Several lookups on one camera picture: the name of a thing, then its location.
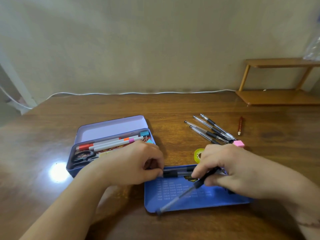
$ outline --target white wall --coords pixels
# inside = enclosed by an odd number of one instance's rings
[[[319,13],[320,0],[0,0],[0,44],[38,103],[237,89],[244,59],[302,56]],[[292,88],[302,73],[252,69],[245,88]]]

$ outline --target red marker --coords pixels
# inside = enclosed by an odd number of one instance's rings
[[[113,138],[113,139],[110,139],[110,140],[99,141],[99,142],[96,142],[96,143],[83,144],[83,145],[77,146],[76,150],[77,151],[88,151],[89,147],[101,145],[101,144],[104,144],[104,143],[107,143],[107,142],[111,142],[111,141],[117,141],[117,140],[120,140],[120,139],[121,139],[120,137],[117,137],[117,138]]]
[[[241,117],[240,117],[240,120],[239,120],[239,127],[238,127],[238,135],[239,135],[239,136],[240,136],[240,134],[241,134],[242,121],[243,121],[243,118],[242,118],[242,116],[241,116]]]

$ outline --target tape roll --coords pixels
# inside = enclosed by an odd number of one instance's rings
[[[205,150],[204,148],[199,148],[194,151],[194,160],[196,161],[196,163],[200,162],[200,157],[201,157],[200,154],[203,153],[204,150]]]

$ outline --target pencil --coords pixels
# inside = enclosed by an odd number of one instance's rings
[[[239,136],[241,135],[242,121],[243,121],[243,118],[241,116],[240,119],[239,119],[239,126],[238,126],[238,135]]]

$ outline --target right hand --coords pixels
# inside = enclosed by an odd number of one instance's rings
[[[232,144],[207,145],[192,177],[201,178],[216,166],[224,168],[228,175],[211,175],[206,178],[205,185],[222,186],[256,199],[290,200],[295,187],[304,178],[290,168]]]

